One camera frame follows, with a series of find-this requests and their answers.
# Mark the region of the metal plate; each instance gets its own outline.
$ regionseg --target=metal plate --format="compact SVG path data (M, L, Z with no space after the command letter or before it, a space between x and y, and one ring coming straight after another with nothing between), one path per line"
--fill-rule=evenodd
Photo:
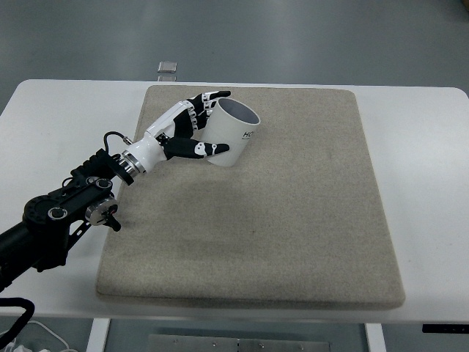
M237 352L238 339L180 335L149 335L147 352Z
M175 82L176 76L158 76L158 82Z
M158 72L162 73L175 73L177 62L173 61L162 61L158 66Z
M330 352L329 342L239 340L238 352Z
M251 340L227 337L155 335L147 352L330 352L329 342Z

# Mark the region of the gray floor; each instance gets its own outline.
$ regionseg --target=gray floor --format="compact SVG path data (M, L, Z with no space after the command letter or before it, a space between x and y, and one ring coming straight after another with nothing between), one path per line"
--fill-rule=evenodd
M460 0L0 1L0 111L26 79L154 81L163 60L178 63L178 81L468 94L469 13ZM59 325L75 330L67 321ZM390 346L429 336L394 328L385 328ZM449 345L427 351L462 351L433 338Z

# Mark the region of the robot finger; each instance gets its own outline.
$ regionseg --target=robot finger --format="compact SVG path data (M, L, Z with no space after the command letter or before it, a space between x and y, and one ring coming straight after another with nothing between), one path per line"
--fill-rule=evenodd
M212 114L213 110L204 110L197 118L196 118L196 129L201 130L207 125L207 121L209 116Z

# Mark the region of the felt pad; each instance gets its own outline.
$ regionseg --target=felt pad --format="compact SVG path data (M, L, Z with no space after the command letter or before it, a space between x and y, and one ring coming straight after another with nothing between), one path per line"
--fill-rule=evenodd
M231 90L261 125L233 167L173 158L122 186L122 230L106 239L98 296L185 307L400 306L354 94L153 86L136 140L177 101L214 90Z

